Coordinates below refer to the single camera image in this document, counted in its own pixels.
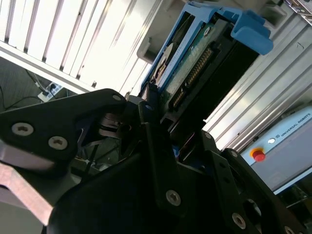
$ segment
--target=metal bracket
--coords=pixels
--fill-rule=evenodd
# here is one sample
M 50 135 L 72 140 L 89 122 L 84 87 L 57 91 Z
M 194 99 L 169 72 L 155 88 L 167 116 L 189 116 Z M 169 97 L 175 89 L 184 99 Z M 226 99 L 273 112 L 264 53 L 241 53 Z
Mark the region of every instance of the metal bracket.
M 187 206 L 169 133 L 161 128 L 159 119 L 149 103 L 140 102 L 138 109 L 156 205 L 161 210 L 183 217 Z
M 245 191 L 242 199 L 252 199 L 261 210 L 262 233 L 302 233 L 303 229 L 297 219 L 286 209 L 270 188 L 261 180 L 243 157 L 232 149 L 225 149 L 222 157 L 227 159 L 231 167 L 242 175 Z

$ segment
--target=circuit board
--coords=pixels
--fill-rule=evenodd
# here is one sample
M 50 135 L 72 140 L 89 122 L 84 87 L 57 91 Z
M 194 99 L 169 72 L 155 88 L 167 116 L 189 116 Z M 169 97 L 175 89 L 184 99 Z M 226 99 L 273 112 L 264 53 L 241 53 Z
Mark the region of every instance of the circuit board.
M 225 26 L 226 22 L 218 20 L 216 24 L 208 23 L 201 28 L 160 95 L 161 109 L 166 109 L 167 102 L 173 96 L 177 98 L 175 103 L 183 97 L 181 85 L 185 82 L 185 86 L 189 86 L 195 81 L 196 76 L 213 54 L 209 48 L 211 42 L 222 33 Z

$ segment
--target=electrical outlet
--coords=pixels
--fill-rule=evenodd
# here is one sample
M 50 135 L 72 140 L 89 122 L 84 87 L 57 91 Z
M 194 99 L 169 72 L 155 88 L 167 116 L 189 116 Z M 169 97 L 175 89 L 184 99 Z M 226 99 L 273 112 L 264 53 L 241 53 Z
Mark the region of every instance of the electrical outlet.
M 55 83 L 51 82 L 51 83 L 46 87 L 46 90 L 47 90 L 47 92 L 49 93 L 47 96 L 43 95 L 42 92 L 41 92 L 40 94 L 38 94 L 38 97 L 39 97 L 42 101 L 47 102 L 47 101 L 51 100 L 51 98 L 53 98 L 53 95 L 52 95 L 51 92 L 50 92 L 50 87 L 51 87 L 52 84 L 55 85 L 55 88 L 52 89 L 52 91 L 51 91 L 52 94 L 53 94 L 54 96 L 55 96 L 59 91 L 61 91 L 62 88 L 63 88 L 63 87 L 60 86 L 59 84 L 55 84 Z

